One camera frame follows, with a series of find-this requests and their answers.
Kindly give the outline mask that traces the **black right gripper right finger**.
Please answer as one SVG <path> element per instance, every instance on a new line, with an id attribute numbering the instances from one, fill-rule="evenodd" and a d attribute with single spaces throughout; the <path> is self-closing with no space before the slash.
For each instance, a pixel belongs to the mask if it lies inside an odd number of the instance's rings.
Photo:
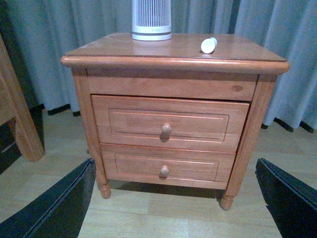
<path id="1" fill-rule="evenodd" d="M 315 238 L 317 191 L 264 158 L 257 160 L 255 174 L 281 236 Z"/>

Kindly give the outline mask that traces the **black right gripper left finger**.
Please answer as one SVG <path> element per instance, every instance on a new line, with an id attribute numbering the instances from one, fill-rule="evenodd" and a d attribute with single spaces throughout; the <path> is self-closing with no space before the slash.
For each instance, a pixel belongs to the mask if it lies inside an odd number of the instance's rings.
<path id="1" fill-rule="evenodd" d="M 90 205 L 95 161 L 85 160 L 0 224 L 2 238 L 76 238 Z"/>

